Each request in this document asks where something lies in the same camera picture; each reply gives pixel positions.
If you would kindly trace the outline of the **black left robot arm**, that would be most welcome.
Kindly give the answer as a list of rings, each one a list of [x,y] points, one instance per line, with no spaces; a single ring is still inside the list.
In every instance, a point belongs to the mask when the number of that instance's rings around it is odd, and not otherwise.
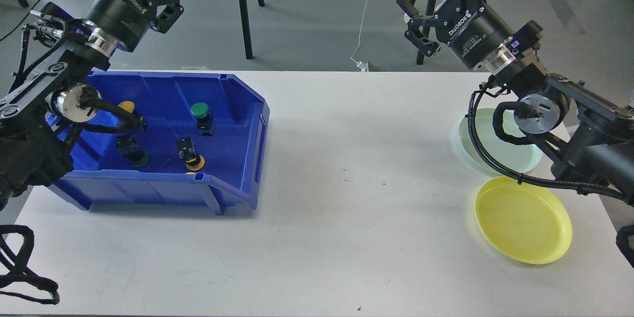
[[[50,186],[73,170],[71,151],[82,131],[131,132],[139,116],[103,100],[86,83],[92,69],[107,70],[116,50],[134,51],[152,29],[167,33],[183,14],[180,0],[95,0],[82,18],[52,5],[23,28],[54,37],[50,49],[20,66],[1,100],[1,206],[28,186]]]

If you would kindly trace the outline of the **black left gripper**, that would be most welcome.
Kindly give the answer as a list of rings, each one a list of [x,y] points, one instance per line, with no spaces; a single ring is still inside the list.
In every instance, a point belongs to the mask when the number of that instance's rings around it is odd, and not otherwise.
[[[157,7],[163,6],[157,15]],[[152,30],[165,34],[183,11],[180,0],[95,0],[84,19],[113,35],[119,41],[118,48],[133,52],[149,30],[150,21]]]

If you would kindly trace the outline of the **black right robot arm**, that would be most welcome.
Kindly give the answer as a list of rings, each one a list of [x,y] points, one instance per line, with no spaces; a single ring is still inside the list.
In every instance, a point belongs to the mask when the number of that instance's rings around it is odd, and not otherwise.
[[[543,28],[533,20],[517,31],[487,0],[396,0],[416,62],[445,45],[469,70],[488,78],[471,93],[467,137],[484,165],[516,184],[598,194],[633,205],[633,105],[619,107],[583,82],[548,71],[537,55]],[[521,173],[487,150],[478,133],[483,96],[514,95],[498,103],[490,125],[512,146],[535,146],[552,161],[553,179]]]

